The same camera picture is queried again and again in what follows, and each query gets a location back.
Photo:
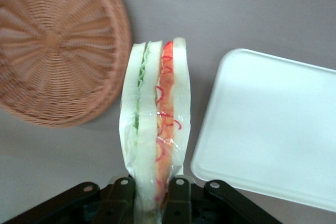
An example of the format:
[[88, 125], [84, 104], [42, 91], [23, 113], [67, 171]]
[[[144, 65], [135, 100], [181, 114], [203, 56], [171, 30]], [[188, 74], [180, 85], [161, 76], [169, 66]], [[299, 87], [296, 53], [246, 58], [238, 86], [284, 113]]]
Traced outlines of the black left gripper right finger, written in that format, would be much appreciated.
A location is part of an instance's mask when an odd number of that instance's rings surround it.
[[191, 183], [186, 177], [179, 176], [171, 180], [162, 223], [192, 223]]

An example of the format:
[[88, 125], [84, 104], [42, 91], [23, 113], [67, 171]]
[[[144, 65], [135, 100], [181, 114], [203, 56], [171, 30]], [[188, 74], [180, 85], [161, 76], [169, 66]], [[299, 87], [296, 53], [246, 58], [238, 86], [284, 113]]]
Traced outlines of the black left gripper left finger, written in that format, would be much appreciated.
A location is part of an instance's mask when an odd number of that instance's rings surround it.
[[133, 223], [134, 193], [133, 178], [116, 180], [98, 209], [98, 223]]

